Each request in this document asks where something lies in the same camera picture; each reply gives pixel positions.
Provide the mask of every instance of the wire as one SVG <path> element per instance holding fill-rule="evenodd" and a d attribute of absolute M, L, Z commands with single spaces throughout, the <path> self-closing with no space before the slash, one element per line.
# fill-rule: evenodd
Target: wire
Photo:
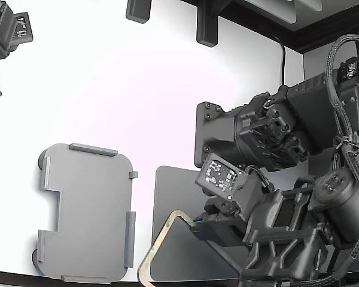
<path fill-rule="evenodd" d="M 355 137 L 353 134 L 351 122 L 349 121 L 349 118 L 345 110 L 343 109 L 342 103 L 339 100 L 334 83 L 334 78 L 333 78 L 334 59 L 337 54 L 337 51 L 344 43 L 350 41 L 359 42 L 359 35 L 345 35 L 340 37 L 337 41 L 335 41 L 328 54 L 327 69 L 326 69 L 327 90 L 328 90 L 328 95 L 330 98 L 331 105 L 333 106 L 333 108 L 337 113 L 337 116 L 335 116 L 335 120 L 338 127 L 338 134 L 343 133 L 344 135 L 349 136 L 350 141 L 356 141 L 356 143 L 358 143 L 358 136 Z M 352 174 L 354 175 L 357 182 L 359 183 L 359 164 L 353 153 L 352 148 L 348 146 L 343 146 L 341 147 L 341 151 L 345 159 L 345 162 L 347 163 Z M 351 265 L 351 262 L 357 260 L 358 257 L 359 257 L 359 238 L 355 243 L 355 246 L 352 248 L 352 251 L 350 253 L 347 262 L 345 262 L 344 265 L 341 266 L 341 268 L 337 272 L 323 279 L 304 281 L 304 282 L 291 282 L 290 286 L 291 287 L 297 287 L 297 286 L 323 287 L 323 286 L 331 285 L 332 283 L 339 281 L 341 278 L 343 278 L 346 275 L 348 268 Z"/>
<path fill-rule="evenodd" d="M 281 85 L 283 86 L 285 84 L 285 65 L 286 65 L 286 48 L 285 45 L 281 42 L 281 40 L 279 40 L 279 38 L 277 36 L 273 36 L 274 39 L 276 39 L 276 41 L 281 45 L 282 47 L 282 69 L 281 69 Z"/>

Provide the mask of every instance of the dark wall trim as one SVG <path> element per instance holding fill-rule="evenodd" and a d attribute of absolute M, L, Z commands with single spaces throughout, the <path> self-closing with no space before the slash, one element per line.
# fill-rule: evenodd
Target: dark wall trim
<path fill-rule="evenodd" d="M 198 0 L 182 0 L 198 6 Z M 359 33 L 359 5 L 293 32 L 270 19 L 232 1 L 220 13 L 221 17 L 246 27 L 265 37 L 277 36 L 285 46 L 299 52 L 319 48 L 347 33 Z"/>
<path fill-rule="evenodd" d="M 0 272 L 0 284 L 24 287 L 99 287 L 99 284 L 88 283 L 66 283 L 61 280 L 54 280 L 41 276 L 29 276 Z M 171 283 L 154 283 L 157 287 L 236 287 L 237 280 L 225 281 L 206 281 L 206 282 L 171 282 Z M 109 287 L 141 287 L 138 282 L 118 282 Z"/>

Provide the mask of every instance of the white tabletop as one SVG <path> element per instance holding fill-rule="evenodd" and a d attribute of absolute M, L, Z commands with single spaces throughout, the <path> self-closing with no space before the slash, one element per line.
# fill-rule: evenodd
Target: white tabletop
<path fill-rule="evenodd" d="M 126 2 L 8 0 L 29 12 L 35 39 L 0 61 L 0 271 L 39 275 L 31 254 L 57 208 L 39 190 L 46 148 L 76 142 L 131 160 L 137 268 L 151 244 L 156 169 L 194 169 L 197 104 L 228 110 L 279 86 L 277 43 L 221 19 L 211 49 L 195 41 L 195 7 L 154 0 L 141 25 L 126 20 Z M 287 83 L 303 81 L 302 55 L 287 56 Z"/>

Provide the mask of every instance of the screw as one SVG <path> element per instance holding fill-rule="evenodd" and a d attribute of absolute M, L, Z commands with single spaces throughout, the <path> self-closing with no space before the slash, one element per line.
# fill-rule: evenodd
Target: screw
<path fill-rule="evenodd" d="M 293 145 L 297 146 L 299 144 L 300 144 L 300 139 L 295 139 L 294 142 L 293 142 Z"/>
<path fill-rule="evenodd" d="M 274 114 L 273 114 L 273 118 L 279 118 L 280 116 L 280 113 L 278 111 L 276 111 Z"/>
<path fill-rule="evenodd" d="M 286 124 L 283 128 L 282 128 L 282 131 L 283 132 L 286 132 L 288 131 L 288 129 L 290 128 L 290 126 L 288 124 Z"/>

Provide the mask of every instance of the gray phone holder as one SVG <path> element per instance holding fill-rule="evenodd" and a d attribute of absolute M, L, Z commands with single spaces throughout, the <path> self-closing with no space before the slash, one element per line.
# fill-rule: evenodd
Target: gray phone holder
<path fill-rule="evenodd" d="M 133 267 L 138 173 L 111 149 L 56 144 L 39 158 L 41 189 L 59 193 L 57 230 L 39 230 L 35 267 L 45 276 L 109 284 Z"/>

